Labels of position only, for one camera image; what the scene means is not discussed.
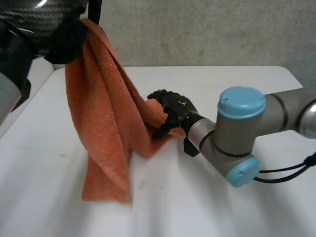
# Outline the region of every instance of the concrete wall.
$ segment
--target concrete wall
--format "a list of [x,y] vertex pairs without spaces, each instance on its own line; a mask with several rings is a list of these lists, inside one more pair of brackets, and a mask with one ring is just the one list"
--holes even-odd
[[315,0],[103,0],[125,66],[279,65],[316,86]]

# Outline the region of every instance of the orange towel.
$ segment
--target orange towel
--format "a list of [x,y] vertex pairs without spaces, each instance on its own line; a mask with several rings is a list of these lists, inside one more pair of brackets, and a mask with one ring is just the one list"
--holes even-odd
[[[166,114],[156,100],[145,102],[139,95],[102,28],[88,19],[82,22],[89,29],[83,52],[66,65],[71,116],[88,151],[82,199],[128,203],[131,153],[149,157],[167,141],[151,139]],[[184,132],[174,129],[171,134]]]

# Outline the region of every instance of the robotic arm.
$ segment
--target robotic arm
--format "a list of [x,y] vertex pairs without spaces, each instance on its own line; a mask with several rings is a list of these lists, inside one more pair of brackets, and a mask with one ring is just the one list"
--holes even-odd
[[[87,1],[0,1],[0,124],[29,97],[27,75],[34,58],[64,64],[79,56],[87,31],[79,16]],[[89,1],[88,17],[95,23],[99,22],[101,3]],[[216,124],[200,116],[192,102],[177,93],[156,91],[148,98],[157,99],[168,114],[153,139],[182,127],[186,132],[185,152],[193,157],[201,152],[234,187],[252,179],[276,182],[256,178],[261,163],[251,151],[257,136],[295,130],[316,138],[316,89],[263,95],[249,87],[229,88],[220,96]],[[296,166],[305,165],[287,180],[315,165],[315,159],[314,154]]]
[[[28,99],[32,60],[72,62],[87,32],[79,21],[88,0],[0,1],[0,124]],[[90,0],[88,17],[98,24],[102,0]]]
[[156,91],[148,98],[157,99],[168,114],[165,124],[153,139],[159,140],[170,129],[182,127],[186,133],[185,153],[194,157],[201,152],[234,187],[253,179],[265,183],[284,182],[316,164],[315,153],[300,165],[279,170],[304,166],[295,174],[277,180],[264,180],[256,177],[262,166],[251,153],[258,136],[294,130],[305,137],[316,138],[315,88],[268,95],[251,87],[228,88],[220,96],[216,124],[199,115],[191,101],[177,93]]

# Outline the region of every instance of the table surface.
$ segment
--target table surface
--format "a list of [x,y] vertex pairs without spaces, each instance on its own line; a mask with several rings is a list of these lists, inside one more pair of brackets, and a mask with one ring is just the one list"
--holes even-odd
[[[146,97],[165,88],[186,95],[215,121],[220,93],[252,86],[264,94],[301,87],[281,67],[132,67]],[[201,156],[171,139],[154,157],[133,154],[132,205],[84,202],[87,152],[71,121],[64,69],[55,71],[0,140],[0,237],[312,237],[316,172],[276,185],[233,188]],[[315,140],[293,131],[256,139],[265,169],[302,162]],[[266,174],[274,178],[288,174]]]

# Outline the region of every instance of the blue cap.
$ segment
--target blue cap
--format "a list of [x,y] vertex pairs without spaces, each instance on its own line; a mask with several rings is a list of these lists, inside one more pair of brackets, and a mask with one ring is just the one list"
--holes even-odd
[[256,157],[251,157],[235,166],[225,177],[235,188],[249,183],[261,170],[261,162]]
[[266,97],[255,88],[235,86],[224,90],[218,112],[229,119],[249,119],[264,111]]

